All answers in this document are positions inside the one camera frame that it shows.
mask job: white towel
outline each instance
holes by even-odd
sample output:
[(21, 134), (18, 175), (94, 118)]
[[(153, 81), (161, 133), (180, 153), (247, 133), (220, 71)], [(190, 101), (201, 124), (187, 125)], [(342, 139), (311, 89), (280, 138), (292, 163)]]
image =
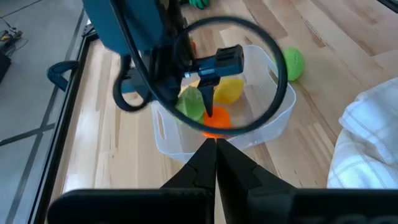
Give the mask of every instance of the white towel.
[(359, 94), (339, 122), (328, 188), (398, 188), (398, 78)]

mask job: green toy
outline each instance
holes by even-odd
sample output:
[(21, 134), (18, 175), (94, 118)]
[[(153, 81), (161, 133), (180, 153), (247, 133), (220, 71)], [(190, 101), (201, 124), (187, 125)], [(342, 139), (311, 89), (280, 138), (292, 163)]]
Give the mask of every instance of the green toy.
[(289, 79), (289, 81), (294, 81), (304, 72), (304, 56), (294, 47), (286, 48), (284, 50), (284, 56), (287, 66), (287, 79)]
[(202, 124), (205, 122), (205, 104), (197, 88), (190, 86), (185, 89), (178, 98), (175, 107), (192, 120), (201, 122)]
[(209, 5), (209, 2), (210, 0), (189, 0), (189, 4), (198, 9), (206, 8)]

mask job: clear plastic bin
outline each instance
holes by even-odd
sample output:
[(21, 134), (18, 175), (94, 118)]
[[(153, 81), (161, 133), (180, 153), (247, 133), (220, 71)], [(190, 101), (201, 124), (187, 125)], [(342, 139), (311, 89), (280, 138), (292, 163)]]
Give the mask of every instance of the clear plastic bin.
[[(237, 102), (223, 105), (230, 113), (233, 126), (247, 125), (268, 109), (277, 88), (269, 70), (277, 74), (275, 63), (262, 48), (255, 45), (244, 47), (244, 71), (231, 77), (244, 80), (244, 93)], [(197, 78), (191, 77), (184, 82), (188, 84)], [(265, 125), (250, 133), (231, 137), (228, 141), (243, 151), (277, 138), (285, 129), (295, 102), (296, 94), (288, 84), (282, 106)], [(182, 163), (186, 163), (206, 139), (202, 132), (180, 124), (157, 101), (152, 103), (152, 117), (158, 150)]]

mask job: gray floor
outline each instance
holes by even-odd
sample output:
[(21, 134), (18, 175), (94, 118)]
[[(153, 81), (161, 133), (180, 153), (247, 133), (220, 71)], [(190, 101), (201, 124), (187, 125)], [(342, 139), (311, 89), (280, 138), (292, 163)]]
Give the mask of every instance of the gray floor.
[(64, 96), (46, 70), (75, 58), (82, 9), (77, 0), (0, 0), (0, 16), (29, 40), (0, 83), (0, 223), (27, 222)]

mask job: orange toy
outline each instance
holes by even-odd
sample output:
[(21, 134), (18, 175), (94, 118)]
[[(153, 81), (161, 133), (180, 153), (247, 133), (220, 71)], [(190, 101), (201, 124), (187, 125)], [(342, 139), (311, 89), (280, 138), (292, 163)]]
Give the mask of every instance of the orange toy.
[[(231, 125), (231, 118), (229, 117), (229, 113), (226, 109), (214, 106), (213, 107), (213, 116), (209, 117), (205, 112), (205, 125), (213, 128), (230, 128)], [(222, 138), (222, 135), (219, 134), (210, 134), (210, 133), (203, 133), (206, 138)]]

